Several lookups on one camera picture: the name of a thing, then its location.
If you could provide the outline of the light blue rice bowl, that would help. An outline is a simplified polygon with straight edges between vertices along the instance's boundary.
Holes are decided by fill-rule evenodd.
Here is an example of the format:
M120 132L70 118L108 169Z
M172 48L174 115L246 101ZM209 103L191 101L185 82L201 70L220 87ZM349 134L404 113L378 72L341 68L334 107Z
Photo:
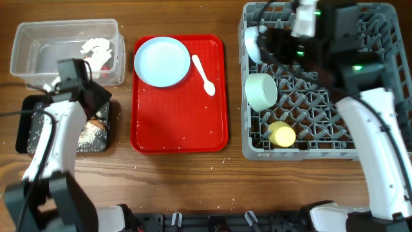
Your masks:
M250 59L256 64L262 63L261 53L257 44L258 35L259 33L265 33L266 31L267 27L261 25L248 27L244 33L246 51L248 52Z

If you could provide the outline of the light green bowl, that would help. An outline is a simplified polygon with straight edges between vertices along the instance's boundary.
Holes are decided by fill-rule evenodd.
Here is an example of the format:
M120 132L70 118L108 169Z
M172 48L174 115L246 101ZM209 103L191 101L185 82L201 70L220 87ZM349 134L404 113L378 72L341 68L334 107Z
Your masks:
M277 102L276 82L267 73L252 73L245 81L245 95L254 111L269 109Z

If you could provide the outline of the white plastic spoon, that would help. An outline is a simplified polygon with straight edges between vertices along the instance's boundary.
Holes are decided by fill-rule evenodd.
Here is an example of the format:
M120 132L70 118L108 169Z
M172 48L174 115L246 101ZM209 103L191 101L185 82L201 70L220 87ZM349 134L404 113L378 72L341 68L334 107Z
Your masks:
M203 89L209 96L215 96L216 94L215 85L210 80L208 80L205 74L205 71L203 69L202 63L200 61L200 58L197 55L192 55L191 59L203 80Z

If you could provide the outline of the yellow plastic cup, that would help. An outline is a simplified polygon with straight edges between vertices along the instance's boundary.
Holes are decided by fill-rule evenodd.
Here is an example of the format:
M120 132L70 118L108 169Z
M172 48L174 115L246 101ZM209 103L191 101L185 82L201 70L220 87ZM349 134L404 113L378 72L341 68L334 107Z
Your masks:
M295 131L289 124L283 121L273 122L269 125L268 131L270 131L269 141L276 146L287 148L296 140Z

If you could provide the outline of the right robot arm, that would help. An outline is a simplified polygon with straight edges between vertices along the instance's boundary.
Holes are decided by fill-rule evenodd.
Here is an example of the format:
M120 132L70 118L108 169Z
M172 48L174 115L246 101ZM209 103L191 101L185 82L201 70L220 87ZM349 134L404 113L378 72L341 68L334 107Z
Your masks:
M257 36L261 58L288 70L298 63L317 72L359 154L369 206L351 208L332 201L309 210L315 231L410 231L411 160L395 112L389 74L382 57L361 50L360 8L350 1L294 3L290 31L269 29Z

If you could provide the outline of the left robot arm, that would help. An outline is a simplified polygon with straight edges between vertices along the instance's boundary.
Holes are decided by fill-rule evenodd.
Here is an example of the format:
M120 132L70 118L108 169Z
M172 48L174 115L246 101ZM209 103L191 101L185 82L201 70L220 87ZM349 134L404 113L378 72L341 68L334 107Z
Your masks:
M21 183L5 189L16 231L143 231L126 204L96 208L74 177L80 134L111 93L92 79L83 59L57 63L60 82L46 93L41 136Z

